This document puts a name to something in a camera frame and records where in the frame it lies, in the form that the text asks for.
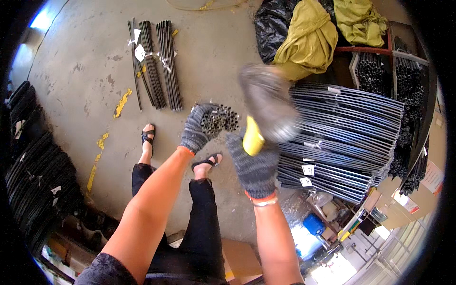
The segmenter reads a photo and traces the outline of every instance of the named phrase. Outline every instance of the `forearm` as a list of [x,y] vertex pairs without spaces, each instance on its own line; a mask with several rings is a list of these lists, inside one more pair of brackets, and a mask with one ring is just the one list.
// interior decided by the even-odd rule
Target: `forearm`
[[125,208],[120,224],[103,248],[142,284],[165,231],[168,216],[192,155],[178,148],[141,186]]
[[255,207],[258,251],[268,284],[303,282],[295,244],[279,203]]

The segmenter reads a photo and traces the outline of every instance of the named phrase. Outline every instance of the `blue container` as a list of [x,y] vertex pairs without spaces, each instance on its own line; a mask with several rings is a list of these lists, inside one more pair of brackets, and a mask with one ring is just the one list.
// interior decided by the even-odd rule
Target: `blue container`
[[326,226],[325,224],[320,220],[319,217],[317,217],[316,214],[310,213],[302,222],[304,227],[313,235],[319,235],[322,234]]

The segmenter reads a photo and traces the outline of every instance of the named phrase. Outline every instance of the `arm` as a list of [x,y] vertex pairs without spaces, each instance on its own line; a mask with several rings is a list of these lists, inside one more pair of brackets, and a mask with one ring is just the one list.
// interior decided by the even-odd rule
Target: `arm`
[[279,203],[254,207],[258,251],[268,284],[304,282],[290,228]]
[[213,105],[199,105],[188,116],[181,145],[141,186],[125,208],[120,224],[102,253],[115,257],[142,284],[181,187],[188,162],[216,137],[203,134],[201,120]]
[[303,282],[290,228],[276,198],[275,173],[279,148],[266,144],[256,156],[242,147],[242,137],[228,134],[228,150],[245,193],[254,205],[270,201],[267,206],[254,206],[258,250],[267,284]]

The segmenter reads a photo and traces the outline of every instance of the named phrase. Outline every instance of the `bundle of metal tubes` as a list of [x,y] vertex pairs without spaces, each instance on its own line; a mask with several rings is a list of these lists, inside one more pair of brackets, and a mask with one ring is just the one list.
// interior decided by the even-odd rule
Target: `bundle of metal tubes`
[[[407,52],[405,44],[399,37],[394,40],[396,50]],[[422,67],[411,60],[397,57],[396,73],[398,100],[404,103],[401,131],[394,151],[393,167],[389,175],[405,178],[409,167],[409,156],[417,123],[421,120],[424,87],[421,85]]]
[[41,125],[35,90],[24,82],[10,97],[11,164],[5,178],[8,202],[28,249],[41,254],[47,235],[80,207],[76,169]]
[[[144,46],[146,54],[153,52],[152,50],[152,28],[149,21],[142,21],[139,23],[141,29],[141,43]],[[150,102],[157,110],[166,107],[165,96],[161,89],[161,83],[158,77],[157,66],[155,65],[154,58],[151,56],[145,57],[146,72],[149,79],[149,86],[152,94],[148,91]]]
[[135,40],[135,19],[132,18],[131,21],[127,21],[128,23],[128,29],[130,31],[130,39],[131,39],[131,57],[133,59],[133,77],[135,78],[135,90],[136,90],[136,96],[138,97],[138,105],[140,107],[140,111],[142,111],[142,105],[141,105],[141,98],[140,98],[140,91],[139,91],[139,88],[138,88],[138,77],[137,77],[137,72],[141,72],[141,66],[139,64],[139,62],[137,61],[136,57],[135,57],[135,43],[134,43],[134,40]]
[[290,95],[300,134],[279,144],[282,187],[328,192],[360,204],[369,187],[386,177],[404,104],[322,83],[296,85]]
[[419,157],[415,166],[412,168],[412,172],[400,189],[399,194],[404,194],[405,196],[412,194],[420,186],[420,181],[424,179],[427,166],[427,152],[429,151],[429,139],[426,142],[425,148],[426,152],[423,152]]
[[156,24],[158,41],[160,43],[160,58],[165,77],[168,101],[172,111],[182,110],[181,95],[177,81],[176,65],[174,63],[174,47],[172,41],[171,21]]
[[355,67],[355,74],[359,80],[360,90],[386,96],[385,70],[379,55],[361,52]]
[[201,128],[206,135],[214,135],[221,130],[233,132],[239,128],[238,119],[238,113],[234,112],[231,107],[221,104],[212,113],[204,115]]

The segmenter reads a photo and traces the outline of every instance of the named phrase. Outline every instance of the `black pants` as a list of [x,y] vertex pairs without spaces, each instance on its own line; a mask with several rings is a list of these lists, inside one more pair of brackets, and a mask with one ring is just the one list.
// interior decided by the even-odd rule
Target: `black pants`
[[[154,171],[155,168],[144,163],[133,167],[133,196]],[[192,179],[189,190],[193,206],[184,239],[179,248],[174,249],[168,245],[164,234],[148,273],[186,274],[203,279],[210,277],[225,280],[220,226],[212,183],[209,179]]]

